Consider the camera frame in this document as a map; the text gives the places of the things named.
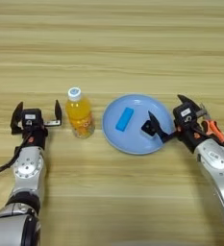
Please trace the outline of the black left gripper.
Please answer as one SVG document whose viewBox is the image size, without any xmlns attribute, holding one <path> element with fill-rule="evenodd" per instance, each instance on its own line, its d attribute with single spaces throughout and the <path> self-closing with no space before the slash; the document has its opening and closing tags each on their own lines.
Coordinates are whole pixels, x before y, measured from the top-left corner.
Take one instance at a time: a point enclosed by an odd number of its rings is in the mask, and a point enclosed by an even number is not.
<svg viewBox="0 0 224 246">
<path fill-rule="evenodd" d="M 11 129 L 13 135 L 22 135 L 22 147 L 40 147 L 45 149 L 45 139 L 48 137 L 49 127 L 59 127 L 62 124 L 62 108 L 59 100 L 55 104 L 56 120 L 47 121 L 44 123 L 42 120 L 23 120 L 22 126 L 19 127 L 18 123 L 21 121 L 23 112 L 23 103 L 20 102 L 13 114 L 11 120 Z"/>
</svg>

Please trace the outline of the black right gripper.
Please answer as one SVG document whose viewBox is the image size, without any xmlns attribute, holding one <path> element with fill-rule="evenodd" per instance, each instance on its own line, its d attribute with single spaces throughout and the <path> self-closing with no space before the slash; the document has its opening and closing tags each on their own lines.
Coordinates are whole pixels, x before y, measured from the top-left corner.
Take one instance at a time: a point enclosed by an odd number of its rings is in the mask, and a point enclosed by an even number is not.
<svg viewBox="0 0 224 246">
<path fill-rule="evenodd" d="M 197 122 L 197 114 L 201 108 L 185 95 L 178 94 L 177 96 L 182 103 L 190 103 L 192 107 L 177 107 L 173 110 L 176 130 L 170 135 L 165 133 L 156 116 L 149 111 L 151 125 L 162 142 L 167 142 L 176 137 L 185 144 L 191 153 L 194 153 L 199 144 L 209 139 Z"/>
</svg>

